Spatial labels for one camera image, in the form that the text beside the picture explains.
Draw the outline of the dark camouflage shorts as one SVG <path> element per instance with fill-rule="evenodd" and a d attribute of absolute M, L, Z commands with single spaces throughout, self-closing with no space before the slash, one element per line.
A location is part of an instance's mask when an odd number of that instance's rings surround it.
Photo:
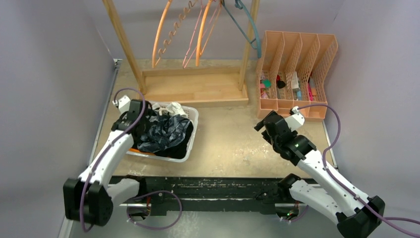
<path fill-rule="evenodd" d="M 151 119 L 153 125 L 136 143 L 139 151 L 156 153 L 180 144 L 192 122 L 181 116 L 157 115 Z"/>

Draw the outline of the orange shorts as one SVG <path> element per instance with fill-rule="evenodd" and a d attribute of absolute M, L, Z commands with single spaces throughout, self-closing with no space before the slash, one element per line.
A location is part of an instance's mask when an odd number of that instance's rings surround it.
<path fill-rule="evenodd" d="M 130 154 L 130 155 L 136 155 L 136 156 L 154 156 L 155 154 L 154 153 L 149 153 L 149 152 L 142 152 L 142 151 L 139 151 L 139 150 L 137 150 L 137 149 L 134 149 L 134 148 L 130 148 L 128 151 L 127 151 L 127 154 Z"/>

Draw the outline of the white shorts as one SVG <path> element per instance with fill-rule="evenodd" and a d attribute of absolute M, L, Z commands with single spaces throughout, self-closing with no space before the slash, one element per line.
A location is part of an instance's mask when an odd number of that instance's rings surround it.
<path fill-rule="evenodd" d="M 178 102 L 170 102 L 168 104 L 164 103 L 154 103 L 152 104 L 152 109 L 156 111 L 160 116 L 170 115 L 170 116 L 181 116 L 187 118 L 188 115 Z"/>

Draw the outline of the black shorts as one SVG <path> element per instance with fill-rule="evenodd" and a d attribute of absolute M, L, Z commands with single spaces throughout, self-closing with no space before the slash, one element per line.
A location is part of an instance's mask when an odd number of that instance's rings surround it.
<path fill-rule="evenodd" d="M 193 123 L 191 122 L 186 129 L 185 138 L 180 144 L 178 144 L 177 146 L 162 150 L 162 151 L 158 151 L 155 153 L 155 155 L 160 156 L 160 157 L 173 158 L 173 159 L 183 159 L 187 153 L 187 144 L 191 138 L 193 129 L 194 129 L 194 126 L 193 126 Z"/>

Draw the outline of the white plastic basket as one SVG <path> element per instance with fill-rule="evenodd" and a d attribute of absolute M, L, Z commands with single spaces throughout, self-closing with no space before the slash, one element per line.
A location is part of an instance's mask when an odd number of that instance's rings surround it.
<path fill-rule="evenodd" d="M 156 102 L 156 101 L 146 101 L 146 102 L 150 102 L 151 104 L 154 104 L 154 103 L 168 104 L 169 103 L 169 102 Z M 140 156 L 140 157 L 158 159 L 158 160 L 164 160 L 164 161 L 176 162 L 176 163 L 183 163 L 189 158 L 191 150 L 193 148 L 194 138 L 195 138 L 195 134 L 196 134 L 197 126 L 198 126 L 199 113 L 195 108 L 184 106 L 184 105 L 181 105 L 181 106 L 184 109 L 184 111 L 187 113 L 187 115 L 188 115 L 187 118 L 192 121 L 193 126 L 194 126 L 191 138 L 190 138 L 190 140 L 187 144 L 187 153 L 186 153 L 185 157 L 183 159 L 173 159 L 173 158 L 168 158 L 168 157 L 160 157 L 160 156 L 156 156 L 156 155 L 154 155 L 154 156 L 144 156 L 143 155 L 143 156 Z M 131 148 L 137 149 L 136 143 L 139 140 L 138 139 L 136 140 L 134 137 L 133 137 L 133 139 L 134 139 L 134 144 Z"/>

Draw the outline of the pink plastic file organizer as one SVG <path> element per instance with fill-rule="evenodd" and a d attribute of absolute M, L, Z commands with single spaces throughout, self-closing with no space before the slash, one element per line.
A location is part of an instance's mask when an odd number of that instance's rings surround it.
<path fill-rule="evenodd" d="M 327 108 L 324 81 L 338 51 L 333 34 L 265 31 L 257 61 L 257 117 L 276 111 L 288 116 L 298 106 L 310 121 L 323 121 Z M 268 99 L 260 97 L 260 84 L 268 79 Z"/>

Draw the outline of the pink thin hanger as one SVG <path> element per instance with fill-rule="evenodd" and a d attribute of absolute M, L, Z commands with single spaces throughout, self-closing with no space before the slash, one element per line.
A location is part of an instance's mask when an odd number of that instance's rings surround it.
<path fill-rule="evenodd" d="M 198 1 L 200 10 L 199 10 L 197 20 L 195 21 L 192 36 L 191 36 L 191 39 L 190 39 L 190 42 L 189 42 L 189 45 L 188 45 L 188 50 L 186 51 L 183 62 L 182 62 L 182 68 L 186 68 L 190 64 L 190 61 L 192 61 L 192 60 L 195 61 L 196 54 L 195 54 L 194 51 L 196 49 L 197 36 L 198 36 L 199 28 L 200 28 L 199 18 L 201 16 L 201 13 L 203 13 L 202 7 L 203 7 L 204 4 L 207 3 L 207 1 L 208 0 L 199 0 Z"/>

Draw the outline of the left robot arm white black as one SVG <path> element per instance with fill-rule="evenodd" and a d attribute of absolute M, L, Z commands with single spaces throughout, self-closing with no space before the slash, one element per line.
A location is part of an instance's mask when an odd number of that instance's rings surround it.
<path fill-rule="evenodd" d="M 131 198 L 136 203 L 146 200 L 148 190 L 140 180 L 124 178 L 114 188 L 109 182 L 124 155 L 150 128 L 147 116 L 151 104 L 146 100 L 124 96 L 115 101 L 120 117 L 112 124 L 108 139 L 92 163 L 78 178 L 69 178 L 63 185 L 65 216 L 85 224 L 103 227 L 108 223 L 114 206 Z"/>

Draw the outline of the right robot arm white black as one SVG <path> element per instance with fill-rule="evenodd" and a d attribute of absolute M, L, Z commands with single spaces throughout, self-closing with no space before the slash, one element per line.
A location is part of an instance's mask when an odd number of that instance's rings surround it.
<path fill-rule="evenodd" d="M 271 111 L 254 127 L 281 158 L 320 185 L 313 188 L 299 176 L 289 174 L 279 182 L 279 198 L 285 202 L 294 199 L 317 210 L 345 238 L 367 238 L 381 224 L 378 215 L 384 213 L 384 201 L 362 192 L 331 167 L 317 147 L 298 134 L 297 129 L 304 123 L 305 117 L 294 107 L 286 118 Z"/>

